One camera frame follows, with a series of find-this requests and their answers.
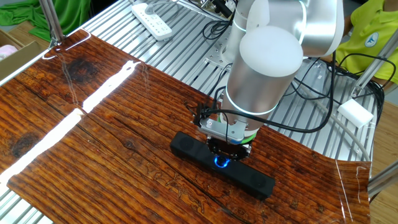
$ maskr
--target person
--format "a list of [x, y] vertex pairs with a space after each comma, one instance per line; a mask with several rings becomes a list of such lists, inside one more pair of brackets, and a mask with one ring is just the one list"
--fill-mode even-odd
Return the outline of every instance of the person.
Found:
[[[378, 55], [398, 28], [398, 0], [369, 0], [357, 8], [352, 15], [345, 18], [344, 35], [348, 34], [353, 27], [350, 40], [340, 44], [336, 49], [336, 62], [351, 73], [361, 73], [371, 64], [373, 58], [352, 55], [343, 64], [340, 64], [341, 61], [345, 56], [352, 53]], [[322, 59], [328, 62], [332, 61], [331, 56]], [[388, 60], [398, 65], [397, 49]], [[392, 73], [393, 66], [384, 63], [373, 80], [384, 85], [390, 79]], [[393, 83], [398, 84], [398, 75], [396, 74], [386, 88]]]

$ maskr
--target glossy wood board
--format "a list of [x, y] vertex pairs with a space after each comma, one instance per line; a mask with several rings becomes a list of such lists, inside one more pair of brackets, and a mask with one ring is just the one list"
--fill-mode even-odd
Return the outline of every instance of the glossy wood board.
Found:
[[[138, 63], [120, 81], [129, 60]], [[47, 147], [8, 186], [55, 223], [370, 222], [370, 163], [326, 158], [267, 127], [243, 161], [275, 178], [262, 202], [175, 157], [178, 131], [205, 140], [184, 103], [206, 100], [79, 30], [0, 87], [0, 172]], [[84, 113], [74, 125], [76, 109]]]

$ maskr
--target pink object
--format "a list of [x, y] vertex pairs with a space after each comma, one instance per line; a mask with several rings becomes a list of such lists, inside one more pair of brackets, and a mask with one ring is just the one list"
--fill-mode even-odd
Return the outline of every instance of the pink object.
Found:
[[11, 45], [5, 45], [0, 47], [0, 61], [5, 59], [6, 57], [12, 55], [13, 53], [17, 52], [18, 50]]

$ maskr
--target blue light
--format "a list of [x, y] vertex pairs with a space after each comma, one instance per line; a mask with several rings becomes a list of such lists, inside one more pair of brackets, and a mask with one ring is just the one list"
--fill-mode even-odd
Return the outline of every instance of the blue light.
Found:
[[219, 168], [225, 168], [228, 165], [228, 163], [229, 163], [229, 159], [225, 158], [226, 159], [225, 163], [222, 164], [222, 165], [219, 165], [218, 164], [218, 158], [219, 158], [219, 156], [216, 156], [214, 158], [214, 163], [216, 164], [216, 166], [219, 167]]

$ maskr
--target yellow shirt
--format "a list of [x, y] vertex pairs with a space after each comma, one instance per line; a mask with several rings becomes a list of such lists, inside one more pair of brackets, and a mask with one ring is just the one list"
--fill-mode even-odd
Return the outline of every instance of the yellow shirt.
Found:
[[[362, 53], [377, 56], [393, 33], [398, 28], [398, 11], [384, 12], [384, 0], [369, 0], [361, 7], [357, 8], [351, 15], [351, 22], [354, 25], [353, 34], [348, 42], [341, 44], [336, 50], [336, 60], [338, 63], [352, 53]], [[388, 58], [398, 66], [398, 50]], [[372, 58], [363, 56], [349, 56], [341, 65], [351, 73], [358, 73], [365, 70]], [[384, 63], [375, 77], [388, 80], [392, 75], [393, 67], [389, 63]], [[392, 81], [398, 84], [398, 71]]]

